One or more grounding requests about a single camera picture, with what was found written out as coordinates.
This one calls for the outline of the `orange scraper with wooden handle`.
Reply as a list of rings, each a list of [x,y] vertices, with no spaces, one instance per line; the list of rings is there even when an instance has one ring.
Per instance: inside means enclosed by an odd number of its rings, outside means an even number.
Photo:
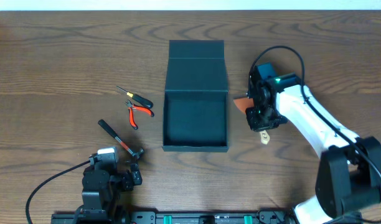
[[[253,100],[247,97],[236,98],[233,100],[235,106],[243,113],[246,114],[246,109],[254,106]],[[261,143],[267,145],[270,141],[270,136],[266,131],[260,131]]]

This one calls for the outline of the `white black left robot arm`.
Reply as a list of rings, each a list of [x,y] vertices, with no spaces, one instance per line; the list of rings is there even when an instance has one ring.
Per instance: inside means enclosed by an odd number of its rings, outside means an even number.
[[[120,203],[121,194],[141,185],[138,162],[128,161],[129,169],[118,170],[114,152],[93,154],[83,172],[83,205],[75,212],[74,223],[129,223],[129,213]]]

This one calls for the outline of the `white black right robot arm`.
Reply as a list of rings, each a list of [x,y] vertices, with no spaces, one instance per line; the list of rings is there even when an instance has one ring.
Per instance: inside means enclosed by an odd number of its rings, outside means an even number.
[[[366,223],[360,210],[381,203],[381,144],[338,122],[299,77],[252,72],[246,115],[252,130],[290,121],[319,157],[315,195],[293,208],[298,223]]]

